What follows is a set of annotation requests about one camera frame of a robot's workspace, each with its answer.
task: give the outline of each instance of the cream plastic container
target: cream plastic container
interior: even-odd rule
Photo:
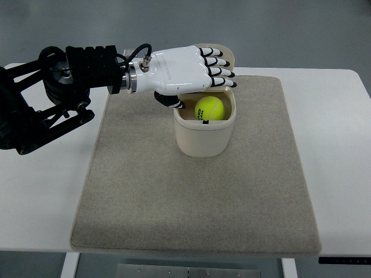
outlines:
[[[234,67],[233,53],[221,45],[200,44],[197,47],[214,47],[223,52],[223,59],[231,65],[224,67],[230,71]],[[197,120],[195,106],[205,96],[218,97],[225,109],[223,120]],[[236,101],[231,88],[213,87],[199,93],[182,94],[179,98],[185,102],[185,109],[174,109],[176,142],[186,155],[207,158],[222,153],[228,145],[233,124],[236,119]]]

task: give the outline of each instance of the tennis ball logo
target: tennis ball logo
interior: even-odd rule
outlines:
[[[195,116],[198,120],[223,120],[224,114],[223,103],[213,96],[203,97],[195,107]]]

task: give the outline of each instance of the robot finger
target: robot finger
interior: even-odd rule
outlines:
[[[227,77],[234,77],[235,74],[228,69],[225,68],[210,68],[208,67],[209,75],[210,76],[227,76]]]
[[[231,88],[234,88],[237,86],[236,82],[233,82],[232,80],[223,78],[223,77],[211,77],[212,83],[211,87],[218,87],[218,86],[228,86]]]
[[[156,91],[154,93],[154,96],[159,103],[166,107],[178,109],[184,109],[186,107],[186,104],[181,101],[178,96],[164,96],[163,94],[159,94]]]
[[[200,48],[199,51],[202,57],[223,56],[223,52],[221,52],[219,49],[216,49],[216,48],[204,47],[204,48]]]
[[[213,65],[222,65],[223,67],[228,67],[230,65],[230,62],[220,58],[204,57],[203,59],[205,60],[205,65],[209,67],[212,67]]]

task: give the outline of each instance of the black cable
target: black cable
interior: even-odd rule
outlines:
[[[129,63],[135,58],[135,56],[137,56],[138,53],[141,52],[145,48],[148,48],[147,56],[149,57],[152,53],[152,46],[149,43],[144,43],[144,44],[138,46],[133,51],[133,53],[128,58],[126,58],[126,60],[124,60],[123,62],[118,63],[118,65],[120,67],[127,67],[129,65]]]
[[[124,61],[127,59],[124,55],[122,55],[120,53],[116,53],[116,57],[119,57],[119,58],[123,59]]]

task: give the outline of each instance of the white table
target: white table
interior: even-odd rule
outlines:
[[[371,99],[359,76],[342,69],[235,73],[282,82],[321,255],[371,256]],[[92,89],[89,108],[96,117],[62,138],[26,156],[0,151],[0,250],[71,251],[72,222],[107,94]],[[51,106],[42,83],[24,96],[35,109]]]

